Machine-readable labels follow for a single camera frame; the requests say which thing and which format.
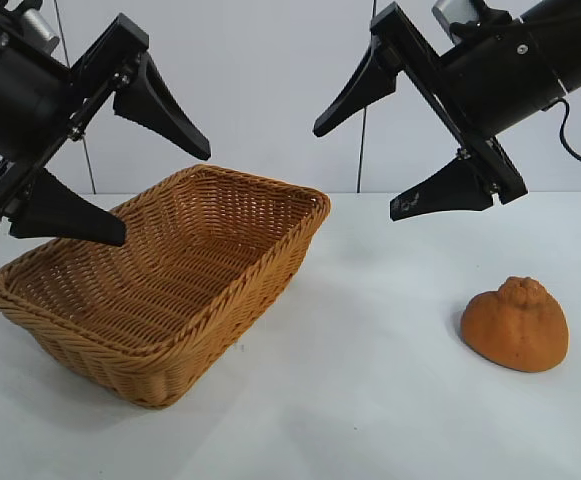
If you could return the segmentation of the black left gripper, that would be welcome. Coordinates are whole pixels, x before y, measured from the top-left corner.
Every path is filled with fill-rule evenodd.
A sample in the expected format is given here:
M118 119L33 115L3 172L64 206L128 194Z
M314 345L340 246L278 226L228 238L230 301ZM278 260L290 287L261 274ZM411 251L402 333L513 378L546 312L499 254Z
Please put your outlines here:
M45 168L66 141L82 138L116 92L117 116L199 160L210 159L209 140L171 94L145 53L148 47L148 34L119 14L67 67L0 14L0 223L11 221L11 236L124 244L122 220L71 191Z

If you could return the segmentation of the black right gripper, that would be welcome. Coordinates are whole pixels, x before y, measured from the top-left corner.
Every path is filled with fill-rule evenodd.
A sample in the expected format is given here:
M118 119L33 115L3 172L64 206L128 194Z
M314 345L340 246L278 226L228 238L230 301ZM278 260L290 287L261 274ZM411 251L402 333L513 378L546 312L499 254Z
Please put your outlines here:
M446 211L484 211L527 193L497 135L564 96L537 45L513 29L438 55L395 3L370 24L379 46L369 46L341 92L315 120L323 137L348 118L396 91L405 73L457 140L454 159L390 201L399 221Z

